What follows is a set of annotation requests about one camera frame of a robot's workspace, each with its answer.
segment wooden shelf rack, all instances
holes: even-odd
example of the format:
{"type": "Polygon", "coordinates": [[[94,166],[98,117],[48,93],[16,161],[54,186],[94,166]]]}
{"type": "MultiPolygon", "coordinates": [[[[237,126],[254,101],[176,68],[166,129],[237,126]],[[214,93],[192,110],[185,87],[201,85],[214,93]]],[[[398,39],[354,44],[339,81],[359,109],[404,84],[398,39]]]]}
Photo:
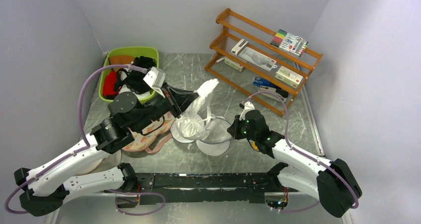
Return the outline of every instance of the wooden shelf rack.
{"type": "MultiPolygon", "coordinates": [[[[315,59],[313,59],[313,60],[315,60],[315,62],[313,64],[308,64],[307,62],[300,59],[299,57],[291,55],[288,52],[283,51],[283,50],[271,45],[270,42],[272,40],[264,41],[261,38],[241,29],[240,26],[237,25],[237,23],[235,23],[235,25],[234,25],[234,23],[231,23],[230,21],[235,21],[237,23],[239,22],[239,23],[243,23],[243,24],[245,23],[245,24],[251,25],[252,27],[250,27],[248,25],[246,25],[245,27],[248,26],[248,28],[252,29],[252,30],[258,29],[258,30],[260,30],[260,33],[261,33],[261,31],[263,31],[266,34],[269,34],[272,38],[276,35],[275,31],[273,31],[271,29],[268,29],[268,28],[266,28],[266,27],[264,27],[264,26],[262,26],[262,25],[260,25],[256,22],[246,18],[246,17],[243,17],[242,15],[239,15],[239,14],[233,12],[230,8],[227,8],[221,14],[219,14],[219,16],[216,18],[216,22],[218,24],[223,25],[223,29],[222,29],[221,33],[219,34],[219,36],[216,39],[214,39],[212,41],[212,43],[210,44],[210,48],[215,50],[216,53],[215,53],[214,57],[212,58],[212,60],[209,61],[209,63],[205,66],[205,70],[210,72],[211,74],[213,74],[215,77],[217,77],[217,78],[223,80],[224,82],[230,84],[231,86],[238,89],[239,91],[245,93],[246,95],[251,95],[251,93],[249,91],[240,87],[234,81],[231,81],[230,79],[226,78],[224,75],[222,75],[222,74],[220,74],[220,73],[218,73],[218,72],[216,72],[215,70],[212,69],[212,66],[215,64],[215,62],[218,59],[220,59],[224,56],[227,57],[227,58],[230,58],[231,60],[236,61],[237,63],[244,66],[245,69],[248,69],[248,70],[254,72],[257,76],[260,76],[260,77],[263,77],[263,78],[269,80],[273,84],[279,86],[280,88],[282,88],[285,91],[287,91],[288,93],[290,93],[292,95],[292,98],[290,99],[290,101],[287,104],[287,107],[289,108],[291,103],[294,101],[294,99],[297,97],[297,95],[301,91],[304,84],[307,82],[308,77],[311,75],[313,70],[319,64],[320,60],[323,57],[323,54],[319,54],[319,53],[317,53],[317,52],[315,52],[315,51],[313,51],[309,48],[306,48],[304,50],[304,53],[315,58],[315,59]],[[247,40],[249,42],[249,45],[248,45],[249,48],[254,49],[257,52],[262,53],[262,54],[276,60],[276,62],[278,64],[278,68],[280,66],[284,66],[284,67],[296,72],[297,74],[300,74],[301,76],[303,76],[303,80],[301,81],[299,86],[297,88],[293,88],[293,87],[277,80],[273,76],[273,74],[270,74],[269,72],[259,68],[258,66],[255,66],[253,64],[245,63],[244,61],[238,59],[235,55],[230,53],[230,50],[231,50],[232,47],[228,47],[228,45],[229,44],[235,45],[241,39],[240,37],[244,38],[245,40],[247,40]],[[294,66],[291,65],[291,63],[285,62],[285,59],[288,59],[288,60],[292,61],[293,63],[296,63],[300,68],[303,68],[302,70],[305,71],[305,72],[302,72],[301,70],[295,68],[294,66]]],[[[283,110],[282,111],[278,110],[277,108],[268,104],[267,102],[258,98],[257,96],[253,97],[253,99],[258,101],[262,105],[268,107],[272,111],[276,112],[280,116],[284,115],[283,110]]]]}

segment wooden shelf leg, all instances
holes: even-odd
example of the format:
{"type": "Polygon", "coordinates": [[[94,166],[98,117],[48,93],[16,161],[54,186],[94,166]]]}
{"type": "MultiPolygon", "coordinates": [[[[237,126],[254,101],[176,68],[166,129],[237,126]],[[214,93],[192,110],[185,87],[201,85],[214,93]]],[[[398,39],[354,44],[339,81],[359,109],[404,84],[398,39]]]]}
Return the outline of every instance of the wooden shelf leg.
{"type": "Polygon", "coordinates": [[[206,64],[205,71],[209,71],[218,59],[222,58],[222,54],[216,52],[213,58],[206,64]]]}
{"type": "Polygon", "coordinates": [[[291,106],[292,102],[295,100],[295,98],[297,97],[297,94],[293,95],[291,100],[288,102],[288,104],[286,105],[286,107],[289,109],[289,107],[291,106]]]}

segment cardboard box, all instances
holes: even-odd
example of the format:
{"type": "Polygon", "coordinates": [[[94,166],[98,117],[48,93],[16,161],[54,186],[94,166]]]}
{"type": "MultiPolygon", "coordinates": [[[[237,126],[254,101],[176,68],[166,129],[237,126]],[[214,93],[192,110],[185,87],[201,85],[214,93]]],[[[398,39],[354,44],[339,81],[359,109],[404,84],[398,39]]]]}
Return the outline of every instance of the cardboard box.
{"type": "Polygon", "coordinates": [[[303,76],[287,69],[284,66],[281,66],[277,71],[275,78],[284,82],[285,84],[297,88],[303,80],[303,76]]]}
{"type": "Polygon", "coordinates": [[[224,59],[224,62],[227,65],[229,65],[230,67],[232,67],[233,69],[235,69],[235,70],[237,70],[239,72],[242,72],[243,69],[244,69],[244,67],[241,64],[239,64],[239,63],[237,63],[237,62],[235,62],[235,61],[233,61],[233,60],[231,60],[229,58],[225,58],[224,59]]]}

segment small box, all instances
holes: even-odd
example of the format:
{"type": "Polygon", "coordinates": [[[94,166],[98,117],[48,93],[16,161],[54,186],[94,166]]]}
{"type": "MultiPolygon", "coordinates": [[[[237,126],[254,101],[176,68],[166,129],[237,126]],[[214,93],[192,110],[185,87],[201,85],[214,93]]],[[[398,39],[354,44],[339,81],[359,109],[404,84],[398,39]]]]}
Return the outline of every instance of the small box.
{"type": "Polygon", "coordinates": [[[284,66],[281,66],[277,71],[275,78],[283,81],[285,84],[292,86],[293,88],[297,88],[302,81],[303,76],[287,69],[284,66]]]}
{"type": "Polygon", "coordinates": [[[233,61],[233,60],[231,60],[229,58],[225,58],[224,59],[224,62],[227,65],[229,65],[230,67],[232,67],[233,69],[235,69],[235,70],[237,70],[239,72],[242,72],[243,69],[244,69],[244,67],[241,64],[239,64],[239,63],[237,63],[237,62],[235,62],[235,61],[233,61]]]}
{"type": "Polygon", "coordinates": [[[275,84],[271,83],[270,81],[262,78],[262,77],[255,77],[254,81],[253,81],[253,85],[260,87],[260,86],[269,86],[269,87],[273,87],[273,88],[278,88],[278,86],[276,86],[275,84]]]}

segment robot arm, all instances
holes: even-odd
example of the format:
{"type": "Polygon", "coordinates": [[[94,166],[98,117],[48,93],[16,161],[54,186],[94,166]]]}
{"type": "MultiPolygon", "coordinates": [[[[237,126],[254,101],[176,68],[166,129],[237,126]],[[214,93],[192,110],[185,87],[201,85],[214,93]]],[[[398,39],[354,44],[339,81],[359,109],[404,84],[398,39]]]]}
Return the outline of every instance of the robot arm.
{"type": "Polygon", "coordinates": [[[14,173],[17,185],[35,179],[22,188],[24,193],[19,196],[22,208],[34,216],[43,216],[55,211],[63,203],[88,193],[107,189],[132,189],[137,183],[136,174],[133,168],[125,163],[101,173],[74,175],[86,164],[106,158],[133,142],[135,139],[131,131],[142,134],[144,128],[167,112],[179,117],[198,97],[195,92],[169,86],[164,79],[165,73],[157,68],[152,68],[145,76],[148,85],[160,94],[146,105],[141,104],[131,92],[117,95],[108,105],[110,117],[95,126],[87,135],[89,148],[76,152],[86,146],[81,140],[38,168],[17,170],[14,173]],[[54,163],[57,165],[43,175],[37,175],[54,163]]]}
{"type": "Polygon", "coordinates": [[[341,217],[354,204],[354,198],[347,187],[322,165],[325,164],[340,174],[352,187],[357,198],[361,197],[361,189],[343,160],[331,161],[318,157],[294,144],[291,148],[283,135],[269,129],[265,118],[258,110],[254,110],[251,102],[246,102],[243,109],[227,131],[236,140],[252,140],[254,150],[282,161],[277,177],[283,187],[293,188],[314,197],[327,212],[341,217]]]}

